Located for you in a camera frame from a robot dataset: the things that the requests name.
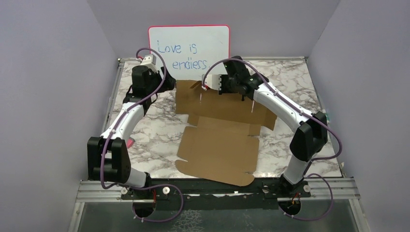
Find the brown cardboard box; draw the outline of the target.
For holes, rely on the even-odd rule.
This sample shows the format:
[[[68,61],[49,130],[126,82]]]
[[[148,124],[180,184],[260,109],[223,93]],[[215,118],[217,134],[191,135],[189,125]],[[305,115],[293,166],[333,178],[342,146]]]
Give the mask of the brown cardboard box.
[[[203,90],[200,81],[176,84],[176,113],[188,115],[176,168],[183,174],[235,186],[253,180],[262,127],[272,130],[277,116],[237,93]]]

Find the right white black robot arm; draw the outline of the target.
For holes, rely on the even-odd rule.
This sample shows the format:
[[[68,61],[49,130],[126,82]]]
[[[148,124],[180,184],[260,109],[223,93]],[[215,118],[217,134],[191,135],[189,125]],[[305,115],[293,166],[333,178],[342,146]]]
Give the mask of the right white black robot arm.
[[[292,157],[279,179],[280,193],[292,196],[298,191],[312,158],[328,142],[325,114],[314,114],[296,104],[240,56],[224,59],[222,63],[227,76],[220,82],[220,93],[248,97],[273,112],[294,132],[290,143]]]

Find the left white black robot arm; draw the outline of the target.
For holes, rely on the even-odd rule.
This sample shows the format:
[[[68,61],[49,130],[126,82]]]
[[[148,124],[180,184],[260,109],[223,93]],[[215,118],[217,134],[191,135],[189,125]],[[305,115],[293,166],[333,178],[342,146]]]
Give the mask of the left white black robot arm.
[[[132,69],[132,84],[122,102],[120,113],[111,126],[99,137],[87,142],[88,177],[112,185],[133,187],[139,198],[147,198],[152,192],[150,176],[132,168],[127,142],[136,124],[146,115],[154,101],[152,96],[173,90],[176,80],[166,67],[157,70],[154,65],[140,64]]]

